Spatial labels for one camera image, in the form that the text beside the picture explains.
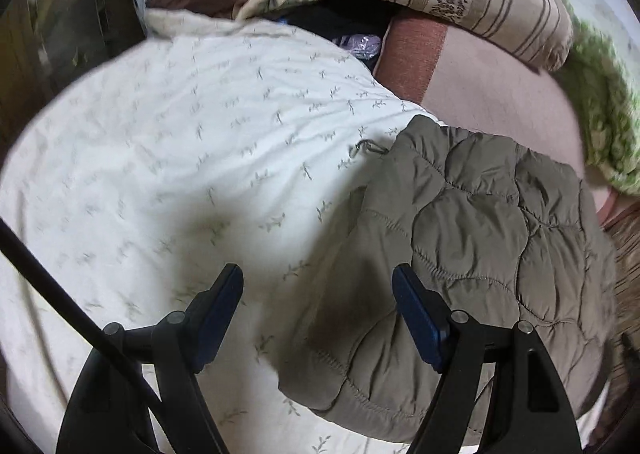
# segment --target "quilted puffer jacket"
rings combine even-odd
[[[316,414],[393,442],[411,441],[438,384],[396,313],[391,273],[402,262],[478,322],[531,322],[578,413],[612,333],[615,266],[570,166],[424,116],[383,158],[279,375],[280,390]],[[485,365],[465,444],[479,442],[492,374]]]

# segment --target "bed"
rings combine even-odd
[[[0,215],[100,326],[153,324],[226,262],[242,267],[242,302],[198,378],[231,452],[404,452],[287,400],[274,366],[345,236],[348,193],[376,165],[350,148],[389,144],[424,111],[302,30],[147,20],[163,38],[80,79],[31,123],[2,171]],[[48,454],[89,347],[4,259],[0,287],[12,405]],[[583,441],[605,395],[580,422]]]

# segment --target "green knit blanket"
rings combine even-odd
[[[554,77],[574,105],[587,164],[627,194],[640,194],[640,101],[611,39],[579,20],[567,0],[574,44]]]

